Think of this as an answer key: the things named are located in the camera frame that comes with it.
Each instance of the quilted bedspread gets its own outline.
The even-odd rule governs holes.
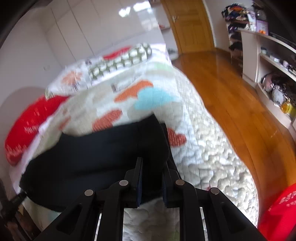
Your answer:
[[[55,145],[62,132],[84,135],[138,121],[151,113],[168,128],[182,179],[196,188],[218,187],[257,225],[258,195],[248,168],[194,86],[170,63],[151,61],[132,66],[69,98],[42,134],[33,156]],[[57,216],[30,200],[25,207],[41,229]],[[123,240],[179,240],[178,209],[166,209],[162,199],[125,209]]]

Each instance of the red fabric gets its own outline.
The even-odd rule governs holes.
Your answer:
[[[258,229],[268,241],[284,241],[296,224],[296,183],[289,186],[262,216]]]
[[[104,58],[104,60],[115,59],[116,57],[122,55],[123,53],[126,53],[130,49],[131,49],[131,46],[126,46],[126,47],[123,47],[123,48],[121,48],[119,50],[116,50],[116,51],[112,52],[111,54],[104,55],[103,58]]]
[[[47,117],[52,115],[67,98],[68,97],[64,96],[55,96],[46,100],[45,96],[42,96],[36,102],[29,105],[20,115],[4,143],[6,158],[12,166],[16,165],[21,160],[23,152],[38,133],[39,126]]]

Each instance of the bed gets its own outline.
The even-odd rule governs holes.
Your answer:
[[[182,179],[196,188],[218,187],[256,226],[258,194],[250,171],[206,110],[194,86],[172,66],[165,45],[148,45],[149,48],[152,54],[149,56],[146,49],[147,58],[143,61],[98,75],[95,81],[81,78],[84,83],[72,85],[72,89],[61,89],[57,80],[49,86],[49,97],[63,93],[71,97],[40,126],[20,163],[11,167],[14,189],[20,191],[20,177],[30,160],[55,145],[62,132],[84,135],[135,122],[154,113],[168,128],[172,155]],[[100,61],[97,58],[91,64]],[[68,67],[61,76],[77,68],[85,72],[84,66]],[[86,76],[93,77],[93,68],[88,67],[86,72]],[[40,230],[59,214],[29,199],[23,205]],[[179,240],[178,209],[166,209],[160,198],[138,209],[125,209],[123,240]]]

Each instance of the white quilted mattress cover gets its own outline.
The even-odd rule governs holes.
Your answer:
[[[154,88],[169,92],[174,97],[172,103],[135,112],[131,107],[137,100],[129,99],[128,103],[124,104],[111,102],[110,98],[116,97],[118,93],[110,97],[112,94],[108,93],[109,86],[118,85],[130,78],[133,79],[133,84],[139,80],[149,80]],[[22,164],[11,170],[10,175],[16,191],[20,173],[24,172],[29,161],[53,146],[62,131],[73,135],[89,133],[92,131],[91,121],[115,107],[120,107],[123,115],[113,125],[137,121],[153,112],[168,128],[185,135],[185,144],[171,146],[182,179],[196,188],[208,190],[210,187],[218,187],[255,226],[257,225],[258,195],[248,168],[234,152],[223,130],[208,113],[187,77],[170,63],[157,61],[132,67],[63,104],[51,120],[40,128],[40,133],[34,140],[34,148],[28,149]],[[79,116],[80,119],[72,118],[62,131],[58,131],[56,127],[65,119],[65,109],[70,110],[69,115]],[[83,119],[85,110],[88,113],[87,119]],[[36,205],[29,199],[25,200],[24,206],[41,230],[58,216],[57,212]],[[125,209],[123,240],[179,240],[178,209],[166,209],[162,199],[145,203],[138,209]]]

